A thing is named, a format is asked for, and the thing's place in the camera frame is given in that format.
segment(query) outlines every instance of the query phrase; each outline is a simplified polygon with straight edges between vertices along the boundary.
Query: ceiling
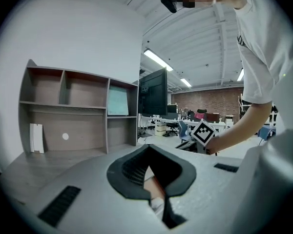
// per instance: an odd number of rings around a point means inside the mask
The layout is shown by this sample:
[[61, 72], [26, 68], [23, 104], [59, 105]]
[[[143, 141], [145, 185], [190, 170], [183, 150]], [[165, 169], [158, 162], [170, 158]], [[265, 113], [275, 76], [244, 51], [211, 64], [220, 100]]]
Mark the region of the ceiling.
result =
[[[172, 14], [160, 0], [116, 0], [145, 17], [141, 49], [142, 77], [162, 68], [146, 57], [149, 48], [174, 70], [168, 72], [171, 93], [241, 87], [242, 69], [236, 38], [235, 12], [219, 3], [211, 7], [181, 8]], [[188, 88], [180, 79], [185, 78]]]

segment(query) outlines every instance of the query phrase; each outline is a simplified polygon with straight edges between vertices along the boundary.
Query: whiteboard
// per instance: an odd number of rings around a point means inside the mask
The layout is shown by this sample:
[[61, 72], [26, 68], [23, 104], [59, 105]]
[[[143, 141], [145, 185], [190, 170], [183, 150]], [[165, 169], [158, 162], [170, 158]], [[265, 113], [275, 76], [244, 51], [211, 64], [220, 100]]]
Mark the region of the whiteboard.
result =
[[125, 88], [110, 86], [107, 102], [108, 115], [125, 115], [128, 113], [127, 90]]

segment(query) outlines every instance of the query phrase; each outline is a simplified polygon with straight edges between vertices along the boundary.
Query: computer monitor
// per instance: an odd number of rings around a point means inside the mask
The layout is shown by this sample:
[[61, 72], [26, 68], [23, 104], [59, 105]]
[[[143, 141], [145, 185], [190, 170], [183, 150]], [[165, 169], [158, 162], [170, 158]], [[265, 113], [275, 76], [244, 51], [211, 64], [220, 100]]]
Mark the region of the computer monitor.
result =
[[167, 112], [168, 113], [176, 113], [177, 112], [177, 105], [168, 105]]
[[167, 115], [167, 70], [163, 68], [139, 80], [138, 113]]

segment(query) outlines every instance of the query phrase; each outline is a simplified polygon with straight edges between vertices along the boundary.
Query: brick wall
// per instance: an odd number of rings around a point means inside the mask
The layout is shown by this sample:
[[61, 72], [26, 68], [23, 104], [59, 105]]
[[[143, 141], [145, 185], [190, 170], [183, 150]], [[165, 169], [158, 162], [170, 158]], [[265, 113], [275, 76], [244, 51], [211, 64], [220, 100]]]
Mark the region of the brick wall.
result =
[[234, 123], [239, 118], [238, 96], [243, 93], [243, 88], [216, 89], [199, 92], [175, 94], [171, 102], [177, 103], [178, 108], [193, 110], [206, 109], [208, 113], [219, 113], [225, 121], [226, 115], [234, 115]]

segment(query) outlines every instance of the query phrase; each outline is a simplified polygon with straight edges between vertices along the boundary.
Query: fluorescent light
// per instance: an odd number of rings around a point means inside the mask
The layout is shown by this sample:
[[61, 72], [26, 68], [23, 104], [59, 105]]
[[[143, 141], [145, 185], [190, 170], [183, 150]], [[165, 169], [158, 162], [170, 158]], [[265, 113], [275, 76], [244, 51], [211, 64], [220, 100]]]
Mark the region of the fluorescent light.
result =
[[156, 54], [154, 54], [150, 50], [145, 50], [144, 54], [151, 58], [153, 61], [157, 62], [159, 65], [161, 65], [163, 68], [166, 68], [167, 71], [172, 71], [173, 68], [170, 67], [166, 62], [164, 62], [162, 59], [160, 59]]
[[187, 85], [188, 87], [192, 87], [190, 83], [188, 83], [188, 81], [186, 79], [181, 79], [181, 81]]
[[238, 78], [237, 81], [242, 80], [243, 76], [244, 76], [244, 69], [241, 70], [241, 73], [240, 73], [239, 78]]

